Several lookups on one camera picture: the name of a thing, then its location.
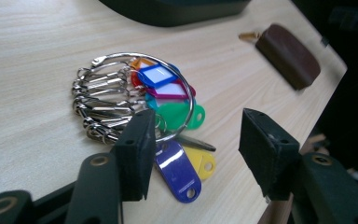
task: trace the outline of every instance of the light wood surface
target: light wood surface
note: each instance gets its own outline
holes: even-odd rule
[[[272,22],[321,64],[304,91],[238,39]],[[238,16],[173,28],[131,21],[97,0],[0,1],[0,192],[26,189],[36,200],[110,149],[86,137],[72,111],[72,82],[93,58],[134,51],[175,64],[196,89],[206,120],[185,134],[217,147],[217,167],[190,204],[177,202],[153,170],[147,201],[124,203],[126,223],[256,223],[267,204],[238,151],[242,109],[267,113],[303,144],[346,70],[320,40],[288,0],[254,0]]]

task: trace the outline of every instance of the key ring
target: key ring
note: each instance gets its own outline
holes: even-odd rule
[[[161,59],[150,56],[150,55],[136,53],[136,52],[114,53],[114,54],[109,54],[109,55],[95,58],[91,62],[91,64],[92,64],[91,68],[79,68],[77,71],[77,79],[74,81],[73,87],[72,87],[72,93],[75,98],[74,105],[73,105],[74,110],[78,115],[80,115],[82,117],[83,126],[87,130],[87,132],[89,133],[90,129],[94,130],[95,134],[92,136],[93,140],[99,140],[106,144],[114,144],[116,142],[116,140],[118,139],[118,133],[120,131],[120,128],[123,129],[124,127],[122,125],[114,125],[114,129],[112,128],[112,130],[106,128],[105,125],[103,125],[101,123],[100,118],[108,119],[110,117],[115,117],[115,119],[117,119],[119,117],[119,115],[114,114],[112,112],[95,111],[92,109],[92,106],[87,105],[87,102],[85,102],[84,99],[93,98],[93,99],[95,99],[95,103],[98,103],[98,102],[103,102],[103,100],[101,98],[99,98],[98,94],[96,94],[95,92],[98,92],[98,91],[104,92],[104,94],[102,94],[102,95],[107,95],[107,92],[112,92],[113,94],[119,94],[119,93],[123,92],[121,84],[119,85],[119,87],[116,87],[116,86],[109,87],[109,85],[111,85],[111,83],[113,83],[113,81],[109,82],[106,80],[108,80],[114,73],[125,74],[125,76],[127,77],[127,80],[128,80],[129,78],[131,78],[131,72],[133,71],[133,69],[131,68],[131,66],[129,64],[131,64],[131,62],[138,60],[138,59],[147,59],[148,61],[158,63],[161,66],[163,66],[165,69],[169,70],[172,74],[176,75],[183,82],[183,87],[184,87],[186,94],[188,96],[189,110],[186,115],[184,123],[181,126],[179,126],[175,131],[169,132],[169,134],[163,135],[163,136],[157,138],[156,142],[160,143],[160,142],[165,142],[165,141],[169,141],[169,140],[173,139],[179,133],[181,133],[187,127],[188,123],[190,122],[191,116],[193,115],[194,107],[195,107],[194,94],[190,88],[190,85],[188,84],[188,82],[186,81],[186,79],[183,77],[183,75],[180,73],[180,71],[178,69],[176,69],[171,64],[166,63],[166,62],[162,61]],[[114,72],[110,72],[110,73],[106,73],[106,74],[104,74],[104,73],[96,74],[97,72],[101,72],[102,70],[107,69],[109,67],[117,66],[118,64],[123,65],[123,67],[121,67],[121,69],[119,71],[114,71]],[[93,82],[95,82],[95,84],[93,84],[94,85],[93,87],[101,86],[103,88],[100,88],[100,89],[88,88],[89,83],[86,80],[86,78],[91,78],[92,76],[96,77],[95,79],[93,79]],[[130,92],[133,90],[136,90],[136,88],[127,90],[127,92]]]

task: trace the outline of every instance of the black object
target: black object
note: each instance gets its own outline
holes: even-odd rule
[[[335,159],[299,144],[264,113],[244,109],[240,152],[273,201],[294,194],[295,223],[358,223],[358,185]]]
[[[110,153],[86,158],[76,182],[35,202],[24,190],[0,193],[0,224],[122,223],[121,203],[147,195],[156,152],[154,121],[153,110],[138,113]]]
[[[100,0],[117,13],[154,26],[178,26],[239,14],[250,0]]]

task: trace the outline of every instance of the leather case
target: leather case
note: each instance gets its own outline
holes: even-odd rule
[[[310,86],[321,73],[310,51],[279,24],[271,24],[255,46],[295,90]]]

